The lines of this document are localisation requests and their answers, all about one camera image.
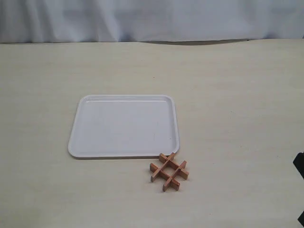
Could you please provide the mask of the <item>notched wooden slat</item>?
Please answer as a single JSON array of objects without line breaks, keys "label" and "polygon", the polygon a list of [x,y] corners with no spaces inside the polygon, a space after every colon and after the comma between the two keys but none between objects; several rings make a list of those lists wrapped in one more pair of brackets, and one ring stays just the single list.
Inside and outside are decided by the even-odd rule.
[{"label": "notched wooden slat", "polygon": [[[155,164],[153,164],[153,163],[150,164],[150,171],[152,171],[154,173],[154,172],[156,172],[157,169],[158,169],[158,167]],[[167,180],[170,177],[164,171],[160,171],[159,176],[165,180]],[[172,188],[179,189],[180,183],[178,181],[176,181],[175,179],[172,179],[170,182],[170,186]]]},{"label": "notched wooden slat", "polygon": [[178,170],[174,171],[174,173],[170,176],[170,178],[168,180],[165,181],[165,183],[162,186],[162,190],[165,192],[170,186],[170,182],[172,179],[175,179],[177,176],[179,176],[177,174]]},{"label": "notched wooden slat", "polygon": [[181,164],[177,164],[173,159],[168,167],[174,169],[175,171],[178,170],[177,174],[186,180],[189,175],[189,172],[185,170],[186,164],[186,161],[183,161]]},{"label": "notched wooden slat", "polygon": [[159,155],[159,160],[160,162],[162,162],[162,166],[158,167],[158,169],[156,170],[156,172],[152,172],[151,177],[150,177],[150,181],[154,182],[156,180],[157,177],[159,177],[159,172],[160,171],[164,171],[164,169],[169,166],[170,162],[174,159],[175,157],[175,153],[171,153],[169,156],[164,155],[163,153],[161,153]]}]

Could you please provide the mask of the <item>white rectangular plastic tray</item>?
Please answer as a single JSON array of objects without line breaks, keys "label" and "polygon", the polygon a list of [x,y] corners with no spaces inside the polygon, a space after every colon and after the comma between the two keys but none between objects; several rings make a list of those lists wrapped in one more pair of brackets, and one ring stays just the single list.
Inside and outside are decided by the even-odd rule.
[{"label": "white rectangular plastic tray", "polygon": [[68,152],[77,159],[153,158],[180,148],[167,95],[87,95],[77,106]]}]

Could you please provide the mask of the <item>black object at right edge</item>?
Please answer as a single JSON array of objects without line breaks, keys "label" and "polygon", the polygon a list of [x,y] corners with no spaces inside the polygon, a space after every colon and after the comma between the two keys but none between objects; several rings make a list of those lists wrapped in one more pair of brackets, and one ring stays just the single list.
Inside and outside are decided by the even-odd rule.
[{"label": "black object at right edge", "polygon": [[[304,178],[304,153],[300,152],[296,155],[295,159],[293,160],[293,164],[302,176]],[[299,223],[304,226],[304,211],[298,218]]]}]

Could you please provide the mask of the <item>white backdrop curtain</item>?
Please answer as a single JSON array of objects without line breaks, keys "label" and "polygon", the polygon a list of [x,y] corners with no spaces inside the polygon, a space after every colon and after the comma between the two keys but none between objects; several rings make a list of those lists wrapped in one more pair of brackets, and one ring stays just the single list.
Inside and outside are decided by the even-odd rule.
[{"label": "white backdrop curtain", "polygon": [[302,38],[301,0],[3,0],[2,43]]}]

